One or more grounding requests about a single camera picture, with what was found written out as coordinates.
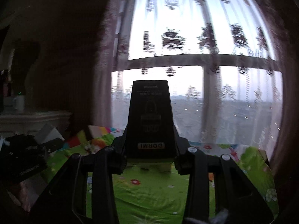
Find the large white pink-stained box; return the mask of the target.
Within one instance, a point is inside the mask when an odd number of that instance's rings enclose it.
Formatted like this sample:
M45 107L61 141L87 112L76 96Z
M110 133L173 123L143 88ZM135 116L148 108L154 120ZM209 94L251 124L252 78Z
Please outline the large white pink-stained box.
M48 123L41 128L41 130L34 136L34 139L38 144L43 144L55 139L64 141L64 137L57 128Z

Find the black DORMI product box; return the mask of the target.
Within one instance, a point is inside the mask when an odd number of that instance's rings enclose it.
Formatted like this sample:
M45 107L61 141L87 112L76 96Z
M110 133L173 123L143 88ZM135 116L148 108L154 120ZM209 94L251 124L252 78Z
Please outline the black DORMI product box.
M133 162L173 162L178 155L168 81L133 82L124 149Z

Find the white dresser cabinet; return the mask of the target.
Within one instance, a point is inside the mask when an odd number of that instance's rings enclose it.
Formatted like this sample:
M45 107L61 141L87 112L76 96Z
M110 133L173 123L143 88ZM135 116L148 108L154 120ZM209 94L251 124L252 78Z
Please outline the white dresser cabinet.
M45 124L49 124L60 132L64 131L70 121L71 113L65 111L44 111L6 113L1 115L1 136L36 135Z

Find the white mug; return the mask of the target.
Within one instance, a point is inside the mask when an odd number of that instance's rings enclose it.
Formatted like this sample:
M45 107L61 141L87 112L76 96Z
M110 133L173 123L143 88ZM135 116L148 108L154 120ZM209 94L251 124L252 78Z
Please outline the white mug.
M13 108L17 112L23 112L25 108L25 96L24 95L17 95L13 99Z

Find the colourful cartoon play mat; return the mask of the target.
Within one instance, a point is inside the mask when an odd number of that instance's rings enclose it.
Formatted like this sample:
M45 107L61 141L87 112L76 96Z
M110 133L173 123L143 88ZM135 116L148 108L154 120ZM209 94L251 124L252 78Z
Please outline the colourful cartoon play mat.
M43 175L52 180L67 159L74 153L88 155L110 145L122 135L117 128L89 126L67 140L64 146L51 153ZM191 145L208 156L229 155L256 187L262 199L277 217L279 205L272 172L265 151L238 144ZM171 167L168 172L128 167L121 175L113 175L115 201L121 223L181 223L187 199L188 176L181 176Z

